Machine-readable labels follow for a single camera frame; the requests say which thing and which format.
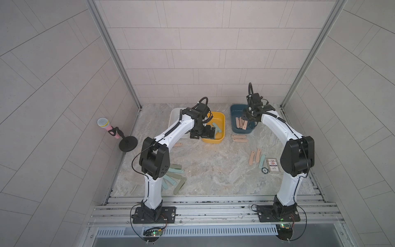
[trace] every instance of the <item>blue bin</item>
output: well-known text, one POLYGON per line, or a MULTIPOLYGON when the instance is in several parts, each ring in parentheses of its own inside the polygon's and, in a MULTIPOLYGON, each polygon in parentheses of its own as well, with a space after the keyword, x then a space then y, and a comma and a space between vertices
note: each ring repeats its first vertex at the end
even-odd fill
POLYGON ((256 122, 249 122, 247 125, 247 129, 238 129, 236 127, 236 117, 241 117, 243 114, 243 109, 247 108, 246 104, 235 104, 230 107, 230 119, 232 122, 232 131, 237 134, 249 134, 256 126, 256 122))

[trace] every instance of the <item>white tile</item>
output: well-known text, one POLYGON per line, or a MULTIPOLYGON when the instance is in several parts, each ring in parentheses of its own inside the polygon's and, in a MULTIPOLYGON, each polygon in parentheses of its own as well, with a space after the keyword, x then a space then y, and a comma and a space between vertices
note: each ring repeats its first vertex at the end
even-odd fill
POLYGON ((25 198, 0 193, 0 209, 33 215, 39 202, 31 201, 25 198))
POLYGON ((217 85, 178 85, 178 91, 184 97, 215 97, 217 85))
POLYGON ((152 84, 147 69, 126 69, 126 73, 132 85, 152 84))
POLYGON ((12 52, 7 52, 0 58, 34 89, 37 90, 42 86, 43 83, 12 52))
POLYGON ((332 72, 330 72, 330 70, 326 68, 318 58, 314 58, 305 75, 319 93, 322 93, 334 77, 334 74, 332 74, 332 72))
POLYGON ((358 56, 378 73, 395 83, 395 34, 380 29, 358 56))
POLYGON ((79 13, 78 15, 74 16, 73 19, 88 44, 92 43, 98 37, 100 37, 100 32, 96 27, 96 24, 93 21, 89 10, 85 10, 84 12, 79 13))
POLYGON ((271 68, 299 69, 309 50, 277 50, 271 68))
POLYGON ((311 49, 320 30, 319 28, 296 28, 287 49, 311 49))
POLYGON ((107 78, 110 80, 111 85, 114 85, 120 75, 112 58, 103 65, 103 70, 107 78))
POLYGON ((383 181, 383 177, 341 122, 326 132, 325 137, 357 189, 383 181))
POLYGON ((363 201, 343 166, 338 166, 328 172, 341 202, 351 218, 357 232, 381 232, 369 208, 363 201))
POLYGON ((85 171, 88 170, 104 134, 108 134, 97 124, 97 120, 101 117, 103 117, 103 113, 97 110, 68 157, 69 161, 85 171))
POLYGON ((169 85, 136 85, 140 97, 174 97, 173 87, 169 85))
POLYGON ((363 199, 366 199, 372 196, 387 193, 389 191, 392 191, 391 187, 388 186, 387 182, 381 181, 379 183, 375 183, 373 185, 360 189, 359 193, 361 194, 363 199))
POLYGON ((29 5, 25 2, 25 0, 13 0, 13 2, 18 6, 19 10, 23 13, 26 19, 29 20, 30 24, 34 27, 34 29, 38 33, 42 33, 45 31, 45 27, 39 21, 37 16, 30 9, 29 5))
POLYGON ((292 106, 293 111, 295 112, 296 117, 300 120, 303 115, 307 112, 307 107, 303 103, 302 99, 297 93, 293 93, 289 104, 292 106))
POLYGON ((395 205, 395 193, 391 191, 382 195, 370 197, 365 199, 365 202, 380 224, 390 243, 394 245, 395 235, 393 227, 395 218, 392 214, 387 213, 390 212, 392 206, 395 205))
POLYGON ((365 63, 331 38, 325 39, 317 58, 346 86, 365 66, 365 63))
POLYGON ((8 181, 14 176, 15 172, 17 171, 0 165, 0 190, 3 190, 8 181))
POLYGON ((238 44, 238 28, 180 28, 179 30, 183 49, 236 49, 238 44))
POLYGON ((325 134, 326 132, 328 132, 328 130, 330 130, 335 124, 337 124, 337 122, 339 122, 339 118, 335 115, 321 128, 322 133, 325 134))
POLYGON ((223 1, 164 1, 168 27, 222 27, 223 1))
POLYGON ((336 154, 331 145, 325 138, 324 134, 322 134, 320 128, 311 115, 302 124, 302 127, 306 134, 314 139, 314 149, 323 166, 336 158, 336 154))
POLYGON ((173 50, 173 60, 175 68, 218 68, 220 50, 173 50))
POLYGON ((6 119, 36 90, 0 59, 0 122, 6 119))
POLYGON ((229 27, 231 6, 232 6, 231 1, 224 1, 224 11, 222 14, 222 27, 223 28, 229 27))
POLYGON ((391 32, 395 32, 395 2, 391 0, 365 0, 356 15, 391 32))
POLYGON ((340 81, 325 101, 357 142, 375 133, 383 124, 340 81))
POLYGON ((129 69, 167 69, 165 50, 122 50, 129 69))
POLYGON ((18 46, 12 53, 45 82, 82 49, 70 25, 62 22, 18 46))
POLYGON ((227 50, 225 68, 264 68, 269 50, 227 50))
POLYGON ((107 28, 116 49, 129 49, 125 33, 122 28, 107 28))
POLYGON ((277 28, 286 2, 234 1, 229 27, 277 28))
POLYGON ((38 34, 12 0, 1 1, 0 23, 0 54, 38 34))
POLYGON ((265 84, 265 85, 263 85, 263 89, 260 92, 260 95, 264 96, 264 97, 267 97, 267 96, 284 97, 287 94, 289 88, 290 88, 289 85, 265 84))
POLYGON ((199 69, 199 84, 238 84, 241 69, 199 69))
POLYGON ((82 131, 61 116, 23 163, 3 192, 40 202, 82 131))
POLYGON ((111 114, 111 116, 115 115, 115 112, 121 105, 126 93, 128 93, 128 89, 122 78, 119 77, 102 102, 102 105, 111 114))
POLYGON ((104 64, 105 58, 97 43, 93 42, 61 68, 56 76, 74 96, 77 96, 104 64))
POLYGON ((330 170, 333 170, 334 168, 338 167, 341 165, 339 158, 334 159, 333 161, 329 162, 328 164, 324 165, 324 169, 326 172, 329 172, 330 170))
POLYGON ((154 69, 157 84, 193 84, 192 69, 154 69))
POLYGON ((52 77, 16 109, 0 125, 2 165, 19 169, 73 99, 67 88, 52 77))
POLYGON ((52 240, 51 246, 52 247, 72 246, 80 227, 81 227, 80 224, 63 221, 60 224, 60 227, 56 232, 55 237, 52 240))
POLYGON ((395 172, 393 165, 395 159, 394 147, 395 137, 390 136, 365 150, 366 155, 393 190, 395 189, 395 179, 392 176, 395 172))
POLYGON ((130 49, 181 49, 177 28, 123 28, 130 49))
POLYGON ((359 56, 361 52, 365 49, 365 47, 369 44, 369 42, 372 40, 372 38, 377 34, 377 32, 381 29, 381 27, 373 25, 368 33, 363 37, 361 42, 355 47, 355 49, 352 51, 352 53, 356 56, 359 56))
POLYGON ((0 239, 2 246, 12 247, 18 241, 31 216, 0 210, 0 239))
POLYGON ((287 49, 293 28, 241 28, 237 49, 287 49))
POLYGON ((335 2, 295 1, 287 28, 321 28, 335 2))
POLYGON ((352 52, 372 26, 372 23, 342 11, 328 36, 352 52))
POLYGON ((313 85, 307 87, 306 92, 301 98, 314 120, 317 122, 319 128, 322 128, 332 117, 334 117, 335 113, 313 85))
POLYGON ((83 214, 87 213, 109 159, 110 156, 101 148, 97 150, 69 210, 83 214))
POLYGON ((87 127, 87 125, 84 124, 84 122, 79 119, 79 117, 69 108, 63 112, 63 115, 67 117, 73 124, 75 124, 81 131, 84 131, 84 129, 87 127))
POLYGON ((15 246, 49 246, 80 183, 80 178, 60 170, 15 246))
POLYGON ((87 125, 108 91, 103 78, 96 73, 69 105, 69 108, 87 125))
POLYGON ((46 29, 87 9, 86 4, 78 0, 35 0, 27 3, 46 29))
POLYGON ((160 27, 155 1, 99 1, 110 27, 160 27))
POLYGON ((392 133, 386 127, 383 127, 373 133, 371 136, 367 137, 365 140, 361 141, 359 146, 362 148, 362 150, 366 150, 390 135, 392 135, 392 133))
POLYGON ((79 177, 81 179, 84 178, 85 173, 86 173, 86 171, 84 169, 80 168, 79 166, 77 166, 74 163, 71 163, 69 160, 66 160, 62 169, 68 171, 69 173, 76 175, 77 177, 79 177))
POLYGON ((362 233, 359 235, 365 245, 385 245, 389 244, 386 235, 383 232, 362 233))

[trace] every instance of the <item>black stand base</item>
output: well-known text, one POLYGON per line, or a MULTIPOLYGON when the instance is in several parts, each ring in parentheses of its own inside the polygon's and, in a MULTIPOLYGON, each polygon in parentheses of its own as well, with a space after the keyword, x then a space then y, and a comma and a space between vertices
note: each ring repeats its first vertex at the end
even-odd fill
POLYGON ((128 136, 119 142, 119 149, 122 152, 130 152, 137 147, 137 139, 134 136, 128 136))
POLYGON ((162 207, 160 214, 164 215, 166 220, 163 217, 159 217, 156 222, 153 222, 152 219, 144 216, 143 209, 138 207, 134 213, 133 224, 165 224, 166 221, 168 224, 171 224, 175 222, 175 213, 176 207, 162 207))

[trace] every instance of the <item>circular disc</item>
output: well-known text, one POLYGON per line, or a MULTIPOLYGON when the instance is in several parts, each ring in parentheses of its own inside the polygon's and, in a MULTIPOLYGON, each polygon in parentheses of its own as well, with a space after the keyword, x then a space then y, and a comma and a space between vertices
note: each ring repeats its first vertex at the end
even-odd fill
POLYGON ((130 152, 130 151, 132 151, 133 149, 136 148, 137 143, 138 143, 138 141, 137 141, 136 137, 134 137, 134 136, 127 136, 127 137, 125 137, 125 139, 122 139, 120 141, 119 149, 122 152, 130 152))

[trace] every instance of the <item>metal frame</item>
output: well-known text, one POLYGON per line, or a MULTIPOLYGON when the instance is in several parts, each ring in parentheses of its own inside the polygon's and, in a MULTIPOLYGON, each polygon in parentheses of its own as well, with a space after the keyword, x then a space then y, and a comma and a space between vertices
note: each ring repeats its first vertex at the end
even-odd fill
POLYGON ((126 87, 128 88, 128 91, 130 94, 132 94, 132 98, 137 104, 137 108, 139 111, 141 111, 141 104, 139 101, 139 98, 137 97, 136 92, 134 91, 132 84, 130 83, 129 77, 125 71, 125 68, 122 65, 122 62, 118 56, 117 50, 115 49, 115 46, 111 40, 110 34, 107 31, 107 28, 104 25, 104 22, 102 20, 102 17, 100 16, 100 13, 96 7, 96 3, 94 0, 85 0, 88 6, 88 9, 93 17, 93 20, 96 23, 97 28, 99 29, 100 34, 102 35, 102 38, 104 40, 104 43, 106 44, 110 55, 112 56, 115 66, 117 67, 122 79, 124 80, 126 87))
POLYGON ((292 97, 292 94, 295 92, 296 87, 299 85, 300 81, 302 80, 303 76, 305 75, 307 69, 309 68, 314 57, 316 56, 318 50, 320 49, 322 43, 324 42, 324 40, 326 38, 326 36, 330 32, 335 21, 337 20, 337 17, 339 17, 340 12, 343 10, 343 6, 346 2, 347 2, 347 0, 337 0, 336 1, 331 12, 329 13, 328 18, 326 19, 323 27, 321 28, 320 33, 318 34, 318 37, 316 38, 316 40, 313 44, 313 47, 310 49, 305 61, 302 64, 302 67, 299 69, 295 79, 293 80, 293 83, 291 84, 291 87, 288 90, 287 95, 284 97, 284 100, 281 103, 281 107, 285 108, 285 106, 288 104, 290 98, 292 97))

